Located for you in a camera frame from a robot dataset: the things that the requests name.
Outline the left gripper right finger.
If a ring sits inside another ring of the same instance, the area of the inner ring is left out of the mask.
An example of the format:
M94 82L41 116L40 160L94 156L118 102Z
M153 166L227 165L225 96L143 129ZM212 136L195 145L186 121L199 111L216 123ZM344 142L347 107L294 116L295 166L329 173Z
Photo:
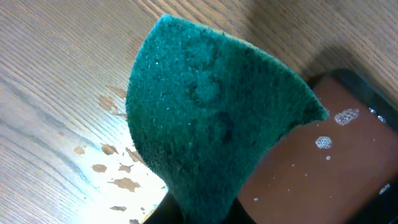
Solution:
M235 198L229 211L230 224L256 224L256 222L245 211L238 198Z

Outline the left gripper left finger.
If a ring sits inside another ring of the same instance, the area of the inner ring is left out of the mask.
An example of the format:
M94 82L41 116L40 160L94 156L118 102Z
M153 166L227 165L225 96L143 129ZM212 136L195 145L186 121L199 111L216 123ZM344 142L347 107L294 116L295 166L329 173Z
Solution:
M170 192L143 224L184 224L180 206Z

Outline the green yellow sponge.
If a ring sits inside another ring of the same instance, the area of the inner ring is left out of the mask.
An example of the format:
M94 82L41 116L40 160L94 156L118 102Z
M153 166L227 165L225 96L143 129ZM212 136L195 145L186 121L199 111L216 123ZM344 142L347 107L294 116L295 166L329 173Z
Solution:
M264 154L328 112L292 69L232 35L163 15L135 59L129 132L184 223L221 223Z

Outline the rectangular brown water tray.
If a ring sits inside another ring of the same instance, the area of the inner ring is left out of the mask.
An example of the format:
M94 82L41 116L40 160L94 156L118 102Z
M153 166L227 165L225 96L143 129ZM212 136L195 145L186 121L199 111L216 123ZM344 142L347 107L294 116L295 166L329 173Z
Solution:
M263 157L239 193L243 207L256 223L396 223L397 110L348 69L314 92L329 118Z

